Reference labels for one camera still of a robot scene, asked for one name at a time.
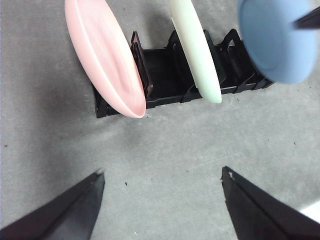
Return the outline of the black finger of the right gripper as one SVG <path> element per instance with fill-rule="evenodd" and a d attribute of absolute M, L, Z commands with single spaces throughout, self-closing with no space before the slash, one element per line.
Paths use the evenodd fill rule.
<path fill-rule="evenodd" d="M 293 23 L 296 29 L 319 29 L 320 28 L 320 7 L 316 7 L 306 15 L 300 17 Z"/>

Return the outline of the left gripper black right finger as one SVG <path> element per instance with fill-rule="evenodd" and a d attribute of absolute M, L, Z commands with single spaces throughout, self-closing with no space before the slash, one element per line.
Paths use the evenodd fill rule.
<path fill-rule="evenodd" d="M 318 240 L 320 224 L 224 166 L 225 204 L 239 240 Z"/>

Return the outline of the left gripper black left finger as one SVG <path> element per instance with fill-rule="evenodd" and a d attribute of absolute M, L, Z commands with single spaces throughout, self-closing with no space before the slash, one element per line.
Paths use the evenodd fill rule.
<path fill-rule="evenodd" d="M 52 201 L 0 230 L 2 240 L 89 240 L 103 199 L 98 169 Z"/>

